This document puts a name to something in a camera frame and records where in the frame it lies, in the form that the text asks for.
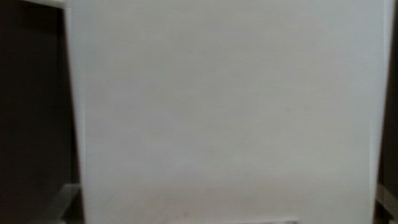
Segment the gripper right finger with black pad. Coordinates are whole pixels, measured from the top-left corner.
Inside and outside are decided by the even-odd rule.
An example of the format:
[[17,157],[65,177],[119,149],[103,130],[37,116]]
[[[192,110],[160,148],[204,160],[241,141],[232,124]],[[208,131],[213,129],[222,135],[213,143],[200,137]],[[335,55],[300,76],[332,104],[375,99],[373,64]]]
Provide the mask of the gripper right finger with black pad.
[[373,224],[398,224],[392,210],[380,200],[375,200]]

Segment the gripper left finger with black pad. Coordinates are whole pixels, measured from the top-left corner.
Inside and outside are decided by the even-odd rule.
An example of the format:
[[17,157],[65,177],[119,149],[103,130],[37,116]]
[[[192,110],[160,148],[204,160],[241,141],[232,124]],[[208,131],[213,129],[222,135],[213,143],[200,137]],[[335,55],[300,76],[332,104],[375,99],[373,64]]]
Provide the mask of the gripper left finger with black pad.
[[81,193],[78,184],[65,184],[60,189],[55,198],[53,223],[83,223]]

